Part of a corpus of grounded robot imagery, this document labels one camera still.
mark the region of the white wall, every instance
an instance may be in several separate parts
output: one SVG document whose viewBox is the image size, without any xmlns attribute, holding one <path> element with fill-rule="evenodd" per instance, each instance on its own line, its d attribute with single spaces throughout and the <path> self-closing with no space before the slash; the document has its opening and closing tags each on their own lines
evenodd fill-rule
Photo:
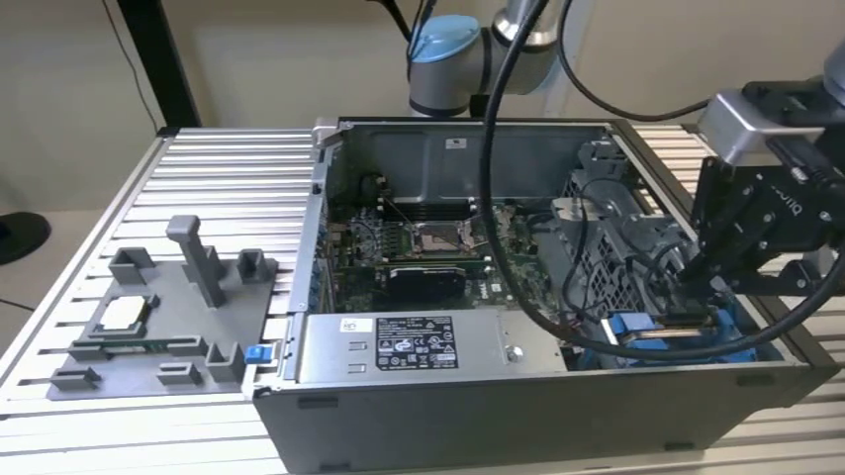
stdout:
<svg viewBox="0 0 845 475">
<path fill-rule="evenodd" d="M 0 212 L 104 207 L 153 136 L 99 1 L 0 0 Z"/>
<path fill-rule="evenodd" d="M 844 0 L 598 0 L 577 71 L 602 99 L 653 114 L 752 80 L 818 74 L 844 38 Z M 574 88 L 563 111 L 609 117 Z"/>
<path fill-rule="evenodd" d="M 399 3 L 410 17 L 416 1 Z M 486 23 L 503 3 L 441 0 L 438 13 Z M 167 0 L 166 10 L 207 125 L 407 114 L 404 45 L 375 3 Z M 594 0 L 594 10 L 577 68 L 638 111 L 809 75 L 845 33 L 845 0 Z M 503 115 L 541 116 L 543 99 L 509 98 Z M 601 115 L 575 95 L 565 113 Z M 105 206 L 151 140 L 99 0 L 0 0 L 0 212 Z"/>
<path fill-rule="evenodd" d="M 406 18 L 415 0 L 400 0 Z M 436 14 L 487 23 L 495 0 L 441 0 Z M 382 7 L 363 0 L 171 0 L 168 18 L 208 124 L 306 127 L 319 116 L 408 113 L 406 44 Z M 542 113 L 543 96 L 503 113 Z"/>
</svg>

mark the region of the sticker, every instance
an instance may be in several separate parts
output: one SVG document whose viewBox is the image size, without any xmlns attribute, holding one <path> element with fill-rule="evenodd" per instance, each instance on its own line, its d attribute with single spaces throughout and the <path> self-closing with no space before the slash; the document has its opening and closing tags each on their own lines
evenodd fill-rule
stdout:
<svg viewBox="0 0 845 475">
<path fill-rule="evenodd" d="M 342 333 L 371 333 L 372 319 L 340 319 Z"/>
<path fill-rule="evenodd" d="M 446 149 L 457 150 L 466 148 L 466 139 L 446 139 Z"/>
<path fill-rule="evenodd" d="M 376 319 L 375 339 L 376 367 L 382 371 L 458 367 L 451 317 Z"/>
</svg>

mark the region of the power supply label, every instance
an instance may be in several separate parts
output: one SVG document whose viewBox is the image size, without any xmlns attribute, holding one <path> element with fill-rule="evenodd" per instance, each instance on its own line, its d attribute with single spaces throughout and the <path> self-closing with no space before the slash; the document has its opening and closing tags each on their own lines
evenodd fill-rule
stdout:
<svg viewBox="0 0 845 475">
<path fill-rule="evenodd" d="M 376 319 L 375 339 L 382 371 L 458 367 L 451 317 Z"/>
</svg>

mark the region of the screw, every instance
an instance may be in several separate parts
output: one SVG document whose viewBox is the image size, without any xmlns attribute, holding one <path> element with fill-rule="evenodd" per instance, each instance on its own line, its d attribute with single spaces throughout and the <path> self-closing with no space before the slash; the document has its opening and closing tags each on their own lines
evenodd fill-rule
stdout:
<svg viewBox="0 0 845 475">
<path fill-rule="evenodd" d="M 523 360 L 523 356 L 526 355 L 522 348 L 511 345 L 507 345 L 505 347 L 505 353 L 507 354 L 507 360 L 511 363 L 519 363 Z"/>
<path fill-rule="evenodd" d="M 804 173 L 804 170 L 801 170 L 797 166 L 789 169 L 789 174 L 792 175 L 792 178 L 794 178 L 794 181 L 797 181 L 798 183 L 805 183 L 809 179 L 806 177 L 806 173 Z"/>
</svg>

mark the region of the metal table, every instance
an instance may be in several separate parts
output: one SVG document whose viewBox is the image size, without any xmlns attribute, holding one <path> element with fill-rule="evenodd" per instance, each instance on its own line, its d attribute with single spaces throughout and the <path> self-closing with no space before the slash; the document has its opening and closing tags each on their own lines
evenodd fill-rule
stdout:
<svg viewBox="0 0 845 475">
<path fill-rule="evenodd" d="M 679 126 L 637 131 L 691 192 L 706 145 Z M 105 292 L 117 247 L 143 245 L 153 258 L 178 258 L 164 235 L 174 214 L 199 215 L 203 242 L 220 254 L 262 247 L 280 261 L 263 338 L 284 335 L 310 172 L 310 130 L 194 129 L 156 140 L 0 359 L 0 473 L 286 473 L 239 394 L 52 402 L 47 391 Z M 830 300 L 805 325 L 845 362 L 845 299 Z M 657 472 L 845 473 L 845 373 L 794 407 L 754 414 L 703 452 L 447 473 Z"/>
</svg>

